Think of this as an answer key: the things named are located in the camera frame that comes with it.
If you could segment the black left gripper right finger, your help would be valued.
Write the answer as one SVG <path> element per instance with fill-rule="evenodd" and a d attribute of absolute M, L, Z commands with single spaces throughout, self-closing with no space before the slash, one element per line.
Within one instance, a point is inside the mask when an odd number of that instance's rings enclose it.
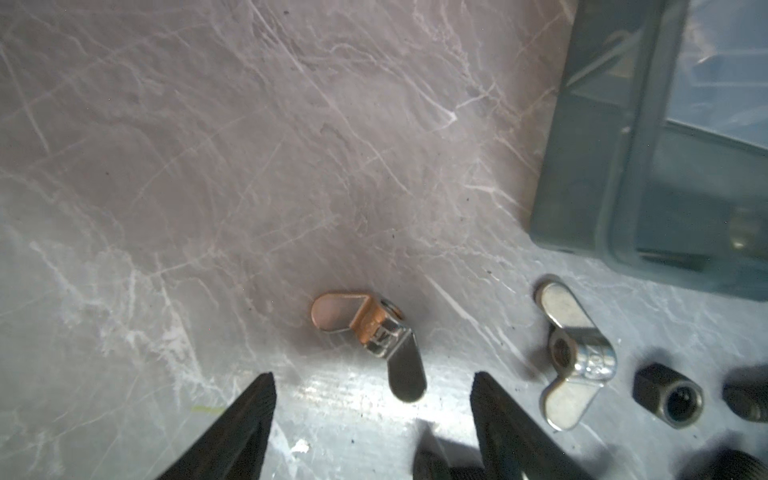
<path fill-rule="evenodd" d="M 475 374 L 470 403 L 488 479 L 590 477 L 489 373 Z"/>

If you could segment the grey plastic organizer box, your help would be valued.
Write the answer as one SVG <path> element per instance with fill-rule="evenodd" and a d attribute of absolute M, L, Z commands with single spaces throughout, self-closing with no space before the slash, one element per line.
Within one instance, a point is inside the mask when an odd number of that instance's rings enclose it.
<path fill-rule="evenodd" d="M 582 1 L 530 235 L 646 280 L 767 297 L 767 5 Z"/>

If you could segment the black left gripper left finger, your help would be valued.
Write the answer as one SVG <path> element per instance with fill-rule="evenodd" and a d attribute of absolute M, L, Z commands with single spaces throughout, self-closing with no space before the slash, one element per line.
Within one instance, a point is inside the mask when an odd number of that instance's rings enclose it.
<path fill-rule="evenodd" d="M 258 479 L 276 408 L 274 375 L 259 375 L 162 479 Z"/>

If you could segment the black hex nut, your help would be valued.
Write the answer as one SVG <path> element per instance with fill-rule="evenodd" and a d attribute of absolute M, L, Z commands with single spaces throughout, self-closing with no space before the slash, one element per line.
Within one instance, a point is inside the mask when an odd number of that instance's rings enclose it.
<path fill-rule="evenodd" d="M 653 363 L 634 376 L 636 403 L 674 429 L 694 424 L 704 408 L 702 388 L 678 371 Z"/>

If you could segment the black bolt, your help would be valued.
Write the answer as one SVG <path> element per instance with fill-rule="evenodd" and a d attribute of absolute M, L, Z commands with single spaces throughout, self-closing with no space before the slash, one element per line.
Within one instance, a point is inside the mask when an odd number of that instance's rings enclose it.
<path fill-rule="evenodd" d="M 723 400 L 740 418 L 755 423 L 767 422 L 767 385 L 725 385 Z"/>

